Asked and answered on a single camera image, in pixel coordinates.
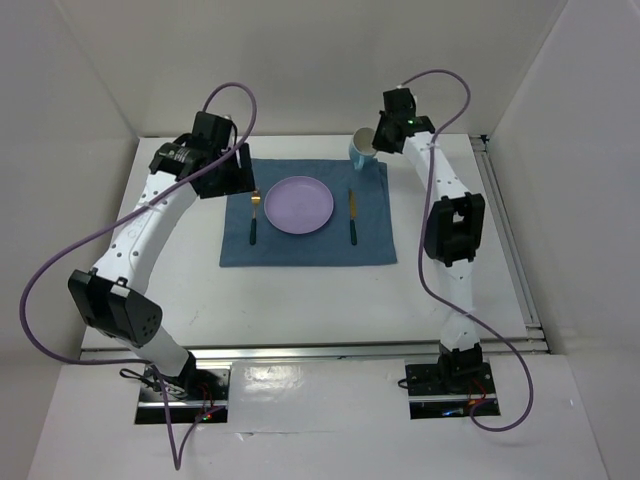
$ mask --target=mug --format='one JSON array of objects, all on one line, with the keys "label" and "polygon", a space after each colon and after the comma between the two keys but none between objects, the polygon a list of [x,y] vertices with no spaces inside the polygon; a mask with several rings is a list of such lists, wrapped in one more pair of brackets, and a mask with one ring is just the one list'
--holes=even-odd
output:
[{"label": "mug", "polygon": [[362,170],[365,163],[370,162],[376,157],[378,153],[373,148],[373,137],[376,132],[373,128],[363,127],[356,130],[351,137],[351,144],[349,145],[349,158],[353,162],[353,167],[356,170]]}]

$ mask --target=white enclosure wall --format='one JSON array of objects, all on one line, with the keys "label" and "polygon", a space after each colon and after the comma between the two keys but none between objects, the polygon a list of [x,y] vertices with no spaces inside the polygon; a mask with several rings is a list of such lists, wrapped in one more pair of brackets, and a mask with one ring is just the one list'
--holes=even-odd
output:
[{"label": "white enclosure wall", "polygon": [[[59,0],[142,136],[187,129],[213,86],[256,93],[256,133],[351,133],[375,122],[381,92],[450,68],[474,91],[451,131],[489,133],[565,0]],[[447,78],[416,85],[442,123],[464,99]],[[216,111],[246,125],[241,93]]]},{"label": "white enclosure wall", "polygon": [[[48,256],[113,218],[136,139],[52,2],[4,2],[0,65],[0,477],[13,480],[27,475],[60,369],[20,329],[21,290]],[[58,352],[77,355],[84,331],[65,278],[99,248],[34,292],[34,330]]]},{"label": "white enclosure wall", "polygon": [[570,0],[489,149],[612,479],[640,468],[639,89],[640,2]]}]

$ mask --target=white table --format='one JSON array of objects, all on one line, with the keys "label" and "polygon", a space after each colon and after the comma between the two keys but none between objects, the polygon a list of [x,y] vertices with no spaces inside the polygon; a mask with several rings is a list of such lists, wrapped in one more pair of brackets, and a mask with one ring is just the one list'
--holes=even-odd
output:
[{"label": "white table", "polygon": [[[410,420],[402,360],[237,364],[229,423],[199,426],[178,473],[166,427],[133,425],[139,384],[120,366],[64,366],[29,480],[605,480],[566,358],[526,361],[531,416],[499,434],[468,418]],[[495,427],[522,414],[527,387],[513,355],[491,365],[502,415],[480,420]],[[188,427],[174,428],[179,441]]]},{"label": "white table", "polygon": [[[140,141],[119,216],[133,209],[153,154],[171,140]],[[468,137],[443,135],[440,142],[467,187],[485,193]],[[344,159],[348,144],[344,135],[250,139],[255,158]],[[147,291],[163,309],[166,330],[191,347],[438,340],[446,309],[422,290],[416,270],[425,191],[405,158],[379,158],[388,163],[397,264],[221,269],[226,199],[198,200],[167,242]],[[429,260],[425,272],[434,282]],[[516,298],[489,208],[475,261],[474,300],[479,317],[503,335],[526,337],[527,316]],[[87,329],[83,348],[118,347]]]}]

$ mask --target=wooden handle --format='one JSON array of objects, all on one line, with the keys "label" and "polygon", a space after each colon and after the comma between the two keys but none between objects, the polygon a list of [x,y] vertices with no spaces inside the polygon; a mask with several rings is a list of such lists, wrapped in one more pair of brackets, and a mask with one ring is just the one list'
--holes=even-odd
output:
[{"label": "wooden handle", "polygon": [[250,245],[256,244],[256,219],[255,218],[251,219],[251,234],[249,235],[249,244]]},{"label": "wooden handle", "polygon": [[358,235],[356,234],[356,221],[351,219],[351,245],[358,244]]}]

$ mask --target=fork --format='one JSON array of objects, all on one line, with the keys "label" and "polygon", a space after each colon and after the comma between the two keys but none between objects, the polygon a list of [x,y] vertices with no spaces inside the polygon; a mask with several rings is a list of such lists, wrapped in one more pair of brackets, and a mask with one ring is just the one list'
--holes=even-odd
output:
[{"label": "fork", "polygon": [[253,205],[253,217],[251,218],[251,233],[249,234],[249,244],[256,244],[256,213],[260,205],[260,189],[256,189],[251,194],[251,204]]}]

